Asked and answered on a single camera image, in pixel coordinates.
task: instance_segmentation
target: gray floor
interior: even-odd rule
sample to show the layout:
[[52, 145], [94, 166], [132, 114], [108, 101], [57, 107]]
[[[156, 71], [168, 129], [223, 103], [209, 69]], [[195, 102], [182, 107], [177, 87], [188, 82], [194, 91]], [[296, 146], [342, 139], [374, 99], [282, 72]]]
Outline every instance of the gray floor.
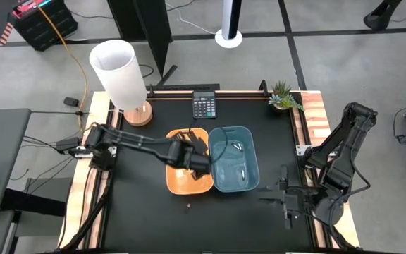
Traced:
[[[186, 0], [168, 2], [173, 6], [187, 3]], [[379, 2], [285, 1], [294, 31], [366, 29], [362, 18]], [[92, 4], [70, 1], [68, 5], [83, 15], [110, 15], [104, 4], [105, 1]], [[220, 28], [221, 1], [196, 0], [181, 11], [184, 19], [209, 31], [216, 32]], [[177, 20], [177, 11], [168, 14], [174, 35], [204, 33]], [[404, 17], [406, 1], [393, 18]], [[111, 22], [80, 21], [78, 32], [81, 35], [76, 38], [117, 37], [115, 23]], [[391, 23], [390, 28], [406, 28], [406, 22]], [[243, 1], [240, 30], [283, 31], [277, 1]], [[364, 248], [406, 253], [406, 145], [397, 143], [392, 129], [394, 113], [406, 107], [406, 33], [296, 37], [295, 43], [307, 87], [322, 91], [332, 128], [339, 122], [342, 108], [348, 102], [357, 101], [379, 112], [377, 125], [369, 132], [357, 158], [357, 166], [370, 180], [372, 188], [351, 199], [352, 213]], [[88, 99], [93, 91], [103, 90], [88, 63], [93, 46], [70, 46], [89, 78]], [[140, 64], [155, 66], [145, 43], [136, 43], [135, 51]], [[178, 70], [167, 85], [220, 83], [226, 90], [249, 90], [257, 89], [265, 79], [268, 83], [287, 80], [297, 89], [285, 37], [245, 39], [240, 47], [232, 50], [220, 48], [213, 40], [175, 41], [170, 44], [166, 68], [172, 64], [177, 65]], [[157, 72], [145, 79], [146, 84], [158, 81]], [[82, 92], [79, 69], [61, 46], [45, 52], [35, 52], [30, 47], [0, 48], [0, 108], [71, 111], [62, 104], [62, 99], [65, 96], [81, 98]], [[402, 119], [398, 120], [397, 127], [399, 133], [406, 132], [406, 122]], [[77, 130], [78, 122], [73, 115], [35, 114], [27, 135], [54, 141]], [[13, 177], [20, 176], [26, 169], [30, 169], [26, 177], [36, 177], [62, 159], [61, 155], [46, 148], [24, 147]], [[73, 168], [71, 164], [58, 176], [71, 177]], [[9, 186], [21, 189], [25, 178], [12, 181]], [[360, 185], [361, 181], [356, 179], [355, 186]], [[17, 252], [46, 251], [56, 242], [57, 238], [24, 239]]]

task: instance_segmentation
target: orange tray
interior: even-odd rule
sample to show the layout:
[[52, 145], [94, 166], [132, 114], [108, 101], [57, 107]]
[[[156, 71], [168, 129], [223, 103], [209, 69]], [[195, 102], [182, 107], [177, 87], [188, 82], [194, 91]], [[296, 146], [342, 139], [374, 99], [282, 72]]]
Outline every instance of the orange tray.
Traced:
[[[191, 128], [194, 134], [203, 139], [208, 146], [209, 135], [202, 128]], [[179, 129], [171, 131], [167, 134], [167, 138], [173, 137], [177, 132], [182, 131], [187, 133], [189, 129]], [[175, 169], [171, 166], [166, 166], [166, 175], [167, 175], [167, 187], [173, 194], [176, 195], [191, 195], [199, 194], [209, 191], [214, 185], [214, 180], [212, 179], [211, 174], [203, 175], [200, 179], [194, 180], [192, 177], [192, 171], [187, 169]]]

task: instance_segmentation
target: succulent plant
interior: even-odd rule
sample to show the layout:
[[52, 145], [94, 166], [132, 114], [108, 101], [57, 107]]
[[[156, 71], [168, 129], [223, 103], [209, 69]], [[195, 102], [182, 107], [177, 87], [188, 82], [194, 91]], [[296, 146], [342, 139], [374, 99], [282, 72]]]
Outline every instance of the succulent plant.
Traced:
[[273, 87], [273, 95], [269, 98], [269, 105], [274, 104], [285, 109], [298, 108], [304, 111], [303, 106], [297, 103], [290, 94], [290, 89], [290, 86], [286, 85], [286, 81], [279, 81], [275, 87]]

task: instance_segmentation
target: calculator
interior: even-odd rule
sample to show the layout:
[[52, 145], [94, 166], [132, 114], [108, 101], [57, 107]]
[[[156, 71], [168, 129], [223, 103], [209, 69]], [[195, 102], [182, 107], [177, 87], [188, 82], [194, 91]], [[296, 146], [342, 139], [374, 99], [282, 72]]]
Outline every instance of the calculator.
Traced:
[[216, 93], [193, 92], [192, 108], [195, 119], [216, 118]]

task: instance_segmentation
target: wooden lamp base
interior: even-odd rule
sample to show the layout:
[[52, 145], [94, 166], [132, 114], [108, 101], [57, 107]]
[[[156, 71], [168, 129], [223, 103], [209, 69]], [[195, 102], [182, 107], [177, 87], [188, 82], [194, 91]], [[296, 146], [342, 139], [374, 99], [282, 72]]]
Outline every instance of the wooden lamp base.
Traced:
[[133, 109], [125, 110], [123, 116], [126, 121], [132, 126], [144, 126], [153, 118], [153, 109], [149, 102], [145, 101], [142, 106]]

